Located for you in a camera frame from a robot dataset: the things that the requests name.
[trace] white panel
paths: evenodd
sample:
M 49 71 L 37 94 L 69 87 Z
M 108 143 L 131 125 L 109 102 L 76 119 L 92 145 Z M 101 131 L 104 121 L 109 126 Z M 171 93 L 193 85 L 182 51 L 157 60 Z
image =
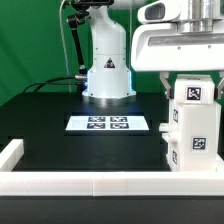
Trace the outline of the white panel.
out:
M 71 116 L 67 131 L 149 130 L 143 116 Z

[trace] green backdrop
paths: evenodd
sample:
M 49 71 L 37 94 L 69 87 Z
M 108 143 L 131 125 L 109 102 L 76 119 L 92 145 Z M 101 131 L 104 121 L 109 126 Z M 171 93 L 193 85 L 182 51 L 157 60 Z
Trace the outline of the green backdrop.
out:
M 0 105 L 33 83 L 66 76 L 64 53 L 59 26 L 61 0 L 0 0 Z M 74 13 L 71 7 L 63 10 L 63 18 Z M 110 11 L 110 17 L 127 31 L 127 55 L 130 46 L 130 11 Z M 132 30 L 140 24 L 137 10 L 132 11 Z M 65 39 L 71 74 L 78 72 L 76 52 L 71 33 L 64 22 Z M 89 24 L 79 28 L 86 66 L 92 64 L 92 43 Z M 218 72 L 212 74 L 219 81 Z M 171 74 L 171 82 L 176 73 Z M 164 91 L 158 73 L 133 72 L 133 87 L 137 92 Z M 47 86 L 42 91 L 69 91 L 68 87 Z

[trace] warning label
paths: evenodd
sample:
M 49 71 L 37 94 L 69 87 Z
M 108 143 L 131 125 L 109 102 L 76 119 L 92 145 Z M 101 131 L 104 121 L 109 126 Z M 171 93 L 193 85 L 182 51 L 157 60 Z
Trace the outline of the warning label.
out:
M 115 68 L 115 65 L 111 58 L 108 59 L 107 63 L 105 64 L 104 68 Z

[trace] black cable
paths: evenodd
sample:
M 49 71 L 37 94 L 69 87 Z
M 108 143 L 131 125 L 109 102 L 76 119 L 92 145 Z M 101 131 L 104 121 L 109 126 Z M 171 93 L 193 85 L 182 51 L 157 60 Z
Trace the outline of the black cable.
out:
M 51 83 L 51 82 L 57 82 L 57 81 L 62 81 L 62 80 L 68 80 L 68 79 L 75 79 L 75 76 L 64 76 L 64 77 L 59 77 L 59 78 L 54 78 L 54 79 L 49 79 L 46 82 L 43 82 L 42 84 L 40 84 L 36 89 L 34 89 L 33 92 L 38 92 L 38 90 L 40 90 L 43 86 L 45 86 L 45 83 Z
M 24 90 L 23 93 L 25 93 L 29 88 L 33 87 L 33 86 L 45 86 L 45 85 L 57 85 L 57 86 L 66 86 L 66 85 L 76 85 L 77 86 L 78 83 L 52 83 L 52 82 L 40 82 L 40 83 L 34 83 L 32 85 L 27 86 Z

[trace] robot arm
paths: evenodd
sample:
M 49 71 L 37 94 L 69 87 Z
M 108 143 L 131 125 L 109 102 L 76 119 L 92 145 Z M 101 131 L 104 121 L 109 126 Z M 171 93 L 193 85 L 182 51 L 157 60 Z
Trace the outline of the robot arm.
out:
M 136 93 L 131 88 L 131 72 L 126 66 L 126 32 L 120 24 L 109 18 L 108 6 L 114 6 L 113 9 L 130 9 L 144 3 L 145 0 L 71 1 L 76 13 L 68 22 L 76 44 L 81 72 L 87 70 L 83 70 L 77 27 L 88 20 L 92 32 L 93 65 L 86 72 L 87 89 L 82 93 L 84 100 L 117 104 L 135 96 Z

